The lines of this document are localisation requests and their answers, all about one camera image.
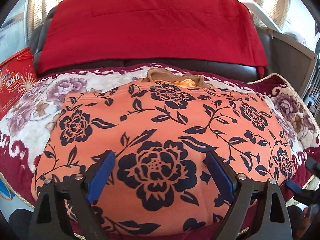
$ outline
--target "red blanket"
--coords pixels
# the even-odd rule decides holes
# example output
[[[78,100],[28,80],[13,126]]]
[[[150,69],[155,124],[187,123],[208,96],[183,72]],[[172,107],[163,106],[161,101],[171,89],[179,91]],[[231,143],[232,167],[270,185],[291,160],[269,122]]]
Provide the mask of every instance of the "red blanket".
[[[256,66],[260,77],[268,64],[251,15],[237,0],[64,0],[38,71],[156,57]]]

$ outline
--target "orange floral fabric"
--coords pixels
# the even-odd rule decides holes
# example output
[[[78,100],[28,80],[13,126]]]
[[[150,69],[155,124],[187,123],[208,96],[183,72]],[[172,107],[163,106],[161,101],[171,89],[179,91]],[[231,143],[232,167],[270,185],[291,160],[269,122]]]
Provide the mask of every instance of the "orange floral fabric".
[[[225,216],[230,203],[204,164],[209,150],[255,180],[282,184],[294,173],[286,135],[259,94],[137,80],[66,96],[32,181],[34,198],[45,178],[84,173],[106,150],[116,164],[92,207],[106,231],[129,235],[178,234]]]

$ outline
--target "large black flower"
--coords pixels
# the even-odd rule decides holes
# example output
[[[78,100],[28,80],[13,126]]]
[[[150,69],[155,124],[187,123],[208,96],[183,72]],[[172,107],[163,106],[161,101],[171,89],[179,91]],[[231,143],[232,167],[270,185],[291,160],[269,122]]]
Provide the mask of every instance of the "large black flower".
[[[150,87],[151,98],[164,103],[172,109],[186,109],[188,102],[196,100],[192,95],[171,84]]]
[[[92,128],[89,125],[90,115],[82,113],[82,110],[76,110],[71,116],[65,116],[59,123],[62,133],[60,135],[61,145],[68,143],[84,142],[92,134]]]
[[[288,178],[291,177],[293,168],[292,163],[288,158],[287,151],[283,150],[281,147],[277,151],[277,160],[282,175]]]
[[[267,120],[264,116],[261,115],[252,106],[249,106],[247,103],[242,102],[241,106],[239,107],[242,116],[250,121],[254,127],[258,128],[260,131],[264,131],[264,127],[268,126]]]
[[[119,160],[117,177],[137,189],[137,197],[146,210],[169,207],[174,191],[184,192],[197,184],[196,165],[185,160],[188,152],[181,142],[145,141],[137,150]]]

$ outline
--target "logo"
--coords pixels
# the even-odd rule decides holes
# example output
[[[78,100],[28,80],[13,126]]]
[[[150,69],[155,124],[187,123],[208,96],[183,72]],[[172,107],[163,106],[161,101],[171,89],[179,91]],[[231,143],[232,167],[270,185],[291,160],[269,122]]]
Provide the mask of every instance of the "logo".
[[[6,75],[6,79],[4,80],[5,83],[5,87],[7,90],[13,90],[17,87],[17,85],[20,82],[20,74],[19,72],[15,71],[15,72],[11,72],[10,75]]]

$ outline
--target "floral blanket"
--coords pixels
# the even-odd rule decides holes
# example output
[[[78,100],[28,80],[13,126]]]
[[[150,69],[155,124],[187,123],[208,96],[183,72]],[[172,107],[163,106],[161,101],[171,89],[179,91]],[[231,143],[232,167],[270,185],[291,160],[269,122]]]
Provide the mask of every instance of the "floral blanket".
[[[107,92],[146,77],[151,67],[166,68],[180,75],[187,73],[167,65],[144,64],[129,68],[79,70],[40,80],[0,121],[1,179],[25,203],[35,204],[31,195],[32,177],[60,116],[65,96],[71,92]],[[288,138],[295,167],[293,180],[301,186],[305,185],[311,177],[304,165],[306,158],[312,156],[320,161],[320,130],[310,111],[286,80],[273,74],[260,82],[246,84],[210,73],[188,73],[203,74],[205,82],[216,88],[258,93]],[[248,138],[256,139],[249,134]],[[282,162],[281,156],[277,159],[279,163]],[[282,187],[282,192],[285,200],[292,197],[286,187]]]

